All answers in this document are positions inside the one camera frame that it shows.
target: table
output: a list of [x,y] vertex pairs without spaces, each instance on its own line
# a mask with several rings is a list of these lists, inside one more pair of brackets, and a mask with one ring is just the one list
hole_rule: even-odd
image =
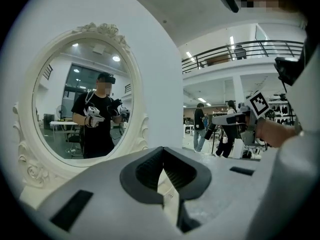
[[77,126],[78,124],[73,121],[51,121],[50,125],[52,126],[53,130],[53,141],[56,143],[55,126]]
[[193,130],[194,130],[194,125],[193,124],[189,124],[189,125],[186,125],[185,128],[184,128],[184,132],[186,132],[186,128],[189,127],[190,128],[190,136],[193,136]]

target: white ceiling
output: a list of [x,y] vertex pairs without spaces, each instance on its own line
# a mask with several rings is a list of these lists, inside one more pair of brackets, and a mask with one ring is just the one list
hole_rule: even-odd
[[265,8],[229,11],[220,0],[138,0],[164,27],[177,47],[208,33],[252,23],[298,26],[301,17]]
[[195,106],[201,101],[198,98],[203,98],[211,105],[224,103],[224,84],[225,84],[225,100],[234,100],[234,83],[231,77],[216,79],[212,81],[201,82],[185,86],[184,105]]
[[[119,52],[113,46],[108,45],[107,43],[103,44],[104,46],[103,53],[99,54],[99,53],[93,52],[96,45],[97,43],[94,43],[94,42],[79,43],[78,46],[76,47],[70,45],[64,48],[61,51],[61,53],[70,55],[70,56],[75,56],[84,60],[89,60],[94,63],[99,63],[104,66],[108,66],[125,73],[128,72],[128,66],[125,60],[121,57]],[[118,56],[120,58],[120,61],[119,62],[114,61],[112,59],[113,56]]]
[[[253,94],[255,91],[262,91],[266,97],[285,93],[278,76],[278,73],[242,75],[241,82],[244,97]],[[201,101],[198,98],[203,98],[211,105],[236,99],[234,82],[231,77],[188,85],[183,90],[183,103],[187,107],[193,107],[200,103]]]

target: woman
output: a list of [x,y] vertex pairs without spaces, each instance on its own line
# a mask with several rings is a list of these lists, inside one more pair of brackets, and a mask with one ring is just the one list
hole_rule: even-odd
[[[228,101],[228,111],[227,114],[234,114],[237,113],[235,103],[233,100]],[[221,154],[223,153],[222,157],[228,158],[230,155],[230,152],[232,150],[233,144],[235,139],[232,136],[227,137],[225,131],[221,131],[223,134],[221,134],[220,142],[217,151],[215,152],[215,155],[218,157],[221,157]]]

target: vent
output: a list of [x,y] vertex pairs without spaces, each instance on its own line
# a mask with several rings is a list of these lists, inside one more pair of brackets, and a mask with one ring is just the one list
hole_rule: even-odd
[[94,48],[93,48],[93,52],[94,53],[96,53],[96,54],[100,54],[100,55],[102,55],[103,53],[104,53],[104,50],[105,50],[105,46],[104,45],[102,45],[102,44],[96,44],[95,46],[94,46]]

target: black metal railing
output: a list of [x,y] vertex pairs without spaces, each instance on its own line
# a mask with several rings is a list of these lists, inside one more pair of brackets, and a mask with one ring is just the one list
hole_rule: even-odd
[[182,60],[182,74],[234,60],[262,57],[299,58],[303,45],[302,42],[287,40],[255,40],[228,44]]
[[43,76],[44,76],[47,80],[49,80],[52,71],[53,71],[53,68],[52,68],[50,65],[48,65],[48,66],[46,67],[46,69],[44,70],[44,72],[43,72]]
[[131,91],[131,84],[129,83],[128,85],[126,85],[125,87],[124,87],[124,94],[126,94],[126,93],[128,93],[128,92],[130,92]]

